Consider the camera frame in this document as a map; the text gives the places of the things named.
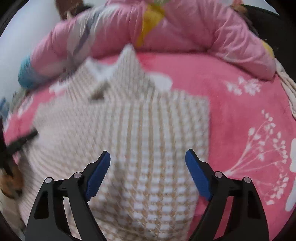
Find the person's hand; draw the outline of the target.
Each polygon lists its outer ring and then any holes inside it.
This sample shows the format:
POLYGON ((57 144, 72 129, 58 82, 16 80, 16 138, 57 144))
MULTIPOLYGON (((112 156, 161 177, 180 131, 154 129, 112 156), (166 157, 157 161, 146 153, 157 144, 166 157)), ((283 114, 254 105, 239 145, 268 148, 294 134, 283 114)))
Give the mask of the person's hand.
POLYGON ((10 199, 18 199, 22 196, 23 176, 18 166, 11 167, 12 176, 5 170, 1 170, 1 191, 10 199))

